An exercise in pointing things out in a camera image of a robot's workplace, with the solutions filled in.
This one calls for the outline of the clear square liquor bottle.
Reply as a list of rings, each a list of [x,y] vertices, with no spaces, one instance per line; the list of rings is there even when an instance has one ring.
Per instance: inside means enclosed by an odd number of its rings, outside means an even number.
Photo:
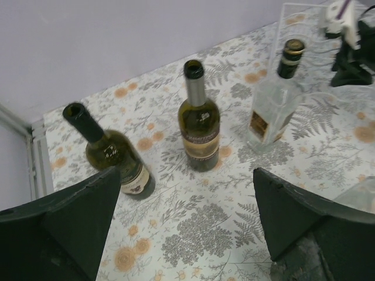
[[[294,80],[305,44],[299,39],[285,42],[278,67],[259,83],[253,97],[247,143],[255,153],[265,153],[283,137],[302,91]]]

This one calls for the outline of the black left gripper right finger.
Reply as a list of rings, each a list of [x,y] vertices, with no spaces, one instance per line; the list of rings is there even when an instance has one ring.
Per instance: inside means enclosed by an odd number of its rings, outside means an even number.
[[[374,214],[253,171],[271,280],[374,280]]]

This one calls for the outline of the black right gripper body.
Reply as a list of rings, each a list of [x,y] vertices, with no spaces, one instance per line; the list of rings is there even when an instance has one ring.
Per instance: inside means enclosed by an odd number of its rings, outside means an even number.
[[[353,50],[341,36],[342,45],[336,53],[332,71],[335,75],[331,87],[344,85],[371,85],[374,76],[374,27],[363,20],[357,20],[360,49]]]

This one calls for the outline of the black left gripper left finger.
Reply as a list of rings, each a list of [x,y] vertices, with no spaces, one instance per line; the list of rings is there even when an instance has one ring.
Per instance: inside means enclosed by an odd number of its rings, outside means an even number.
[[[1,280],[95,280],[120,193],[116,167],[1,211]]]

